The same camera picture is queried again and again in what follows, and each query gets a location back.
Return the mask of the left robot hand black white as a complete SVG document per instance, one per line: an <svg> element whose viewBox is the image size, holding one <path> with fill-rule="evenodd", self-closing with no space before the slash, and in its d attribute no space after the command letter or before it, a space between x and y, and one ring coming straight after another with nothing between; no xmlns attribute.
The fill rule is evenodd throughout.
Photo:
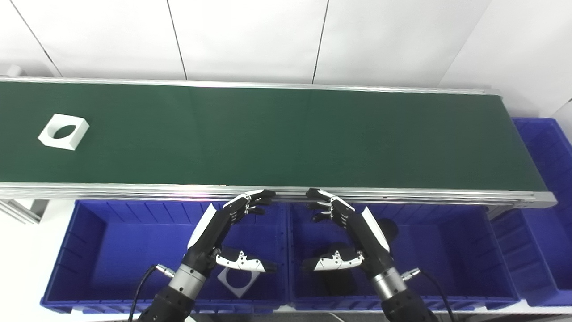
<svg viewBox="0 0 572 322"><path fill-rule="evenodd" d="M264 215L259 205L270 205L276 192L259 189L246 191L225 203L220 208L212 204L204 212L194 229L188 250L181 265L191 274L209 277L215 265L235 270L272 272L277 264L247 255L245 251L233 250L222 246L232 225L240 222L247 214Z"/></svg>

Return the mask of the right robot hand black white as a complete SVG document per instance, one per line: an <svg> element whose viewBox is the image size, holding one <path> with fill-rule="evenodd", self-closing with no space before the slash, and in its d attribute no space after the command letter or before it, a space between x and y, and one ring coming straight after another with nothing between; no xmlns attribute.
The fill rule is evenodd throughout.
<svg viewBox="0 0 572 322"><path fill-rule="evenodd" d="M303 261L306 271L333 271L361 267L369 279L395 273L389 243L370 210L361 213L341 199L320 188L309 188L306 197L315 201L311 210L323 210L312 217L312 222L331 220L345 229L353 246L341 246L315 258Z"/></svg>

